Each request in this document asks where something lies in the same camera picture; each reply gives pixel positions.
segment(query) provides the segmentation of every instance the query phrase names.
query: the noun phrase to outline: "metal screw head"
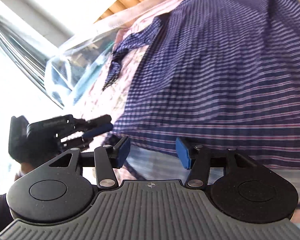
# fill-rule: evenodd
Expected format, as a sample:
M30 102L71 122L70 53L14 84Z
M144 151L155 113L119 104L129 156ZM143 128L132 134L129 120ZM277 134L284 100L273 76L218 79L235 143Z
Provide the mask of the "metal screw head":
M188 181L188 185L190 187L201 187L203 185L203 182L199 179L191 179Z
M102 187L112 187L115 184L113 179L103 179L100 181L100 186Z

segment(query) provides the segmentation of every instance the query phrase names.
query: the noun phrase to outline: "striped fabric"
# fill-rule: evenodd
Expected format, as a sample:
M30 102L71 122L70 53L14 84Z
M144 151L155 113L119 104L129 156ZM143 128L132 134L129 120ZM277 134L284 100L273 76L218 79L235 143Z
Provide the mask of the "striped fabric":
M146 45L114 134L170 155L191 137L300 169L298 0L183 0L118 45L104 88Z

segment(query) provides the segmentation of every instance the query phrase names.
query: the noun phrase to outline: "person's arm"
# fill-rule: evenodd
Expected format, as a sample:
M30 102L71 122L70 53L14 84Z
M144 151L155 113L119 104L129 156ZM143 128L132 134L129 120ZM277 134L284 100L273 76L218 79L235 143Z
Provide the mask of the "person's arm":
M15 175L14 180L21 178L23 175L29 173L34 168L29 163L21 163L20 171ZM10 208L7 203L6 194L0 195L0 232L6 228L13 218L10 213Z

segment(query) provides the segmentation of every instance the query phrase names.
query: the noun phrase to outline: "transparent plastic sheet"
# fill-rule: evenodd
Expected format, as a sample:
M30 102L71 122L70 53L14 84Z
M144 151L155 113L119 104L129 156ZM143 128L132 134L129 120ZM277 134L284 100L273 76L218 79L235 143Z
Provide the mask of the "transparent plastic sheet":
M144 0L138 5L94 23L58 49L46 66L44 85L49 96L63 106L74 106L97 80L111 56L118 32L166 0Z
M44 88L45 67L58 48L1 1L0 49L42 93L48 96Z

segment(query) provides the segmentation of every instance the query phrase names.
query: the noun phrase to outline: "robotic hand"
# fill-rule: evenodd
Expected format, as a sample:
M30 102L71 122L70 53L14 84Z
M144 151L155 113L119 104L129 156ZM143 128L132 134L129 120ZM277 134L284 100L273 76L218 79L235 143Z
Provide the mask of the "robotic hand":
M9 154L19 163L30 163L33 167L77 147L85 150L93 137L111 131L111 116L84 120L73 118L71 114L29 124L22 115L11 117L9 134ZM82 131L81 137L61 142L73 133Z
M18 179L7 194L15 220L0 239L300 240L290 222L297 191L244 152L177 138L176 152L191 169L184 185L176 179L119 186L113 168L129 151L128 137L91 153L73 147ZM97 185L82 177L84 166L96 168ZM210 167L224 168L212 185Z

